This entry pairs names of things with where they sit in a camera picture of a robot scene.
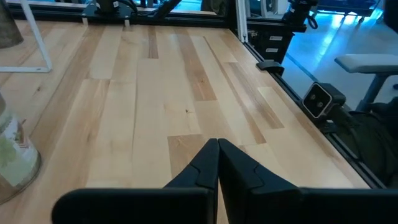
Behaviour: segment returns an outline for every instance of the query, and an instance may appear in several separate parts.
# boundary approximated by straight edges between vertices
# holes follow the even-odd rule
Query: floor
[[[381,13],[376,10],[362,24],[356,16],[342,20],[343,15],[318,14],[317,30],[308,28],[306,33],[293,38],[283,62],[284,79],[300,96],[304,96],[314,78],[331,83],[346,95],[347,105],[356,108],[374,75],[347,73],[334,59],[344,54],[397,54],[398,34],[376,22]],[[398,77],[390,77],[376,102],[389,102],[398,96],[398,91],[392,89],[395,83]]]
[[[29,26],[17,24],[25,42],[0,51],[1,65],[43,64]],[[299,186],[367,187],[229,30],[39,27],[54,70],[0,74],[43,158],[32,185],[0,206],[2,223],[49,223],[72,189],[162,187],[209,138]]]

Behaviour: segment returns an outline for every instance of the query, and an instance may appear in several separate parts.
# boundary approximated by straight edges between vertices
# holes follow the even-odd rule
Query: wooden tabletop
[[[18,26],[25,42],[0,50],[0,64],[43,65],[29,26]],[[0,206],[2,223],[49,223],[55,201],[77,188],[162,187],[209,138],[299,186],[367,187],[229,30],[39,27],[54,70],[2,73],[0,85],[44,162]]]

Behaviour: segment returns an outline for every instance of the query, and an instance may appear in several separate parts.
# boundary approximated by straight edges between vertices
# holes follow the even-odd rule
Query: chair
[[[398,56],[389,54],[348,54],[337,57],[335,62],[348,73],[376,74],[357,111],[370,111],[370,105],[379,94],[384,82],[391,75],[398,75]]]

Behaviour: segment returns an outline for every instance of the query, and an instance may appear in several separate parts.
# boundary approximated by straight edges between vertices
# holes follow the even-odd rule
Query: white stand
[[[26,19],[30,25],[30,28],[32,28],[33,34],[35,36],[35,39],[37,41],[37,45],[39,46],[40,52],[42,53],[43,59],[45,60],[46,68],[44,67],[0,67],[0,72],[27,72],[27,73],[48,73],[52,69],[52,63],[49,57],[49,54],[47,53],[43,38],[40,35],[39,28],[37,27],[35,18],[33,16],[32,10],[30,10],[29,3],[27,0],[21,0],[21,6],[22,9],[24,10]]]
[[[236,0],[236,18],[238,20],[238,39],[248,43],[248,19],[246,15],[245,0]]]

